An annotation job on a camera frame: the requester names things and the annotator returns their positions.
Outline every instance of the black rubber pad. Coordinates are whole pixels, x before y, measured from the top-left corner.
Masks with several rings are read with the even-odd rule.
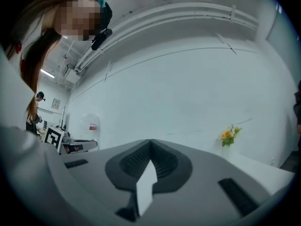
[[[218,184],[243,217],[258,208],[254,200],[233,179],[226,178]]]
[[[192,174],[192,164],[186,155],[156,140],[145,140],[113,156],[105,165],[105,173],[115,187],[134,193],[150,160],[158,178],[153,185],[154,194],[177,191]]]
[[[77,160],[77,161],[71,161],[71,162],[66,162],[65,166],[66,168],[74,168],[74,167],[78,167],[80,165],[86,164],[88,163],[87,160],[81,159],[81,160]]]

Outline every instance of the teal headband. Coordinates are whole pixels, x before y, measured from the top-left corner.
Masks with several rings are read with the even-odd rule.
[[[97,0],[101,8],[105,8],[105,0]]]

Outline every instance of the ceiling light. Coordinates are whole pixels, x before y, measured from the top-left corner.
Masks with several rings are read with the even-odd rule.
[[[52,74],[46,72],[45,70],[42,70],[42,69],[41,69],[41,72],[45,73],[46,75],[50,76],[50,77],[53,78],[53,79],[55,78],[54,75],[52,75]]]

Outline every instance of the black slot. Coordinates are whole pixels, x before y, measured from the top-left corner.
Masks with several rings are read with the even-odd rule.
[[[91,140],[73,140],[73,142],[90,142]]]
[[[218,184],[243,217],[258,208],[255,201],[233,179],[225,178]]]
[[[136,222],[136,220],[140,217],[138,213],[138,205],[136,202],[137,202],[136,193],[131,193],[127,206],[119,209],[116,212],[116,214],[131,222]]]
[[[86,164],[86,163],[88,163],[87,160],[81,159],[81,160],[77,160],[77,161],[66,162],[65,166],[67,169],[69,169],[69,168],[78,167],[78,166]]]

